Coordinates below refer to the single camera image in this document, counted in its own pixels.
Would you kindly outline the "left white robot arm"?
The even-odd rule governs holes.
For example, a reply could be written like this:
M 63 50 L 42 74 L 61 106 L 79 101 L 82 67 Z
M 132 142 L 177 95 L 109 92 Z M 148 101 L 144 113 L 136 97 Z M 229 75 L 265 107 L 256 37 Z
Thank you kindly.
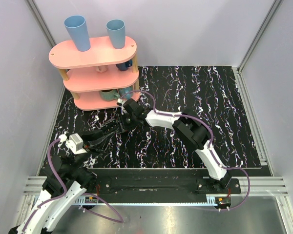
M 84 166 L 91 154 L 105 152 L 117 127 L 60 135 L 47 149 L 47 164 L 41 170 L 46 176 L 37 203 L 29 216 L 11 234 L 50 234 L 61 217 L 82 195 L 98 190 L 98 176 Z

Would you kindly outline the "black earbud charging case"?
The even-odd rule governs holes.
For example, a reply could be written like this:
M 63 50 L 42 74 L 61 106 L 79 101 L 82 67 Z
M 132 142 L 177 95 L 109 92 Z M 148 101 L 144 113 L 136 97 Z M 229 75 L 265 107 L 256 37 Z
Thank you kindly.
M 101 125 L 101 130 L 105 134 L 117 132 L 119 129 L 121 129 L 120 122 L 115 118 L 111 118 Z

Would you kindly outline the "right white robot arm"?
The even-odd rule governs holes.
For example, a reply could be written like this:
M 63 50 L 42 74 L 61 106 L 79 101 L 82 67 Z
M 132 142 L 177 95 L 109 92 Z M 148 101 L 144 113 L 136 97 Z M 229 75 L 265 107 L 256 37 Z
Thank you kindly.
M 183 112 L 164 112 L 144 108 L 133 99 L 118 100 L 128 126 L 149 126 L 173 129 L 188 152 L 196 153 L 208 170 L 212 188 L 223 193 L 230 186 L 231 175 L 213 148 L 213 133 L 200 119 Z

